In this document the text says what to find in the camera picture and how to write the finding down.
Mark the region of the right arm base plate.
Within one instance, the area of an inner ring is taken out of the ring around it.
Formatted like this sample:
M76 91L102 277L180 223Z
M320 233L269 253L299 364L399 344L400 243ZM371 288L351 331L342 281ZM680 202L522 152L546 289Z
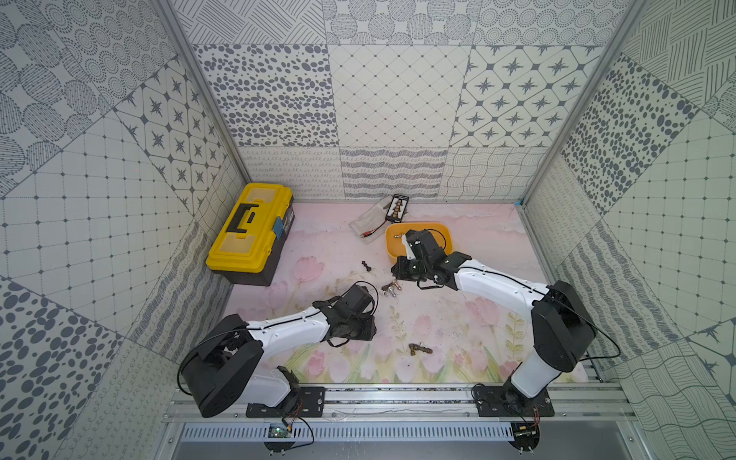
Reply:
M553 417L555 409L546 389L534 398L527 398L511 386L477 383L471 388L471 398L479 417Z

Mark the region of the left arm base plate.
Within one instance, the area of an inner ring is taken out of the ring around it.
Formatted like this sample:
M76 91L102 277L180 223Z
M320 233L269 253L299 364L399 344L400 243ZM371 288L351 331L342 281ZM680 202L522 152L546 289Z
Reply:
M322 386L306 386L293 390L278 406L249 404L247 418L321 418L327 389Z

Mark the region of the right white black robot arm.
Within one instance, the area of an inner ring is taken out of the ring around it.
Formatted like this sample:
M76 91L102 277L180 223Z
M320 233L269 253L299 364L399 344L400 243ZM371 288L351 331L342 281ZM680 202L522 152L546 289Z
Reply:
M448 288L474 294L531 322L533 350L506 379L498 400L523 411L563 373L574 370L596 338L596 329L572 285L523 281L489 268L471 256L447 254L432 233L410 230L402 236L406 255L392 268L395 278L419 289Z

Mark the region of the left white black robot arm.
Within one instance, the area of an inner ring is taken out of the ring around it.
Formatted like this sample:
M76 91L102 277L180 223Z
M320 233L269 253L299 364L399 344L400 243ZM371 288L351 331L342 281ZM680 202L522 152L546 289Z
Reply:
M191 396L204 418L233 404L255 404L279 417L299 416L308 397L299 380L284 366L268 360L291 349L328 343L333 348L375 337L378 290L366 281L341 295L317 300L310 308L272 320L242 320L231 314L220 320L179 364L177 384Z

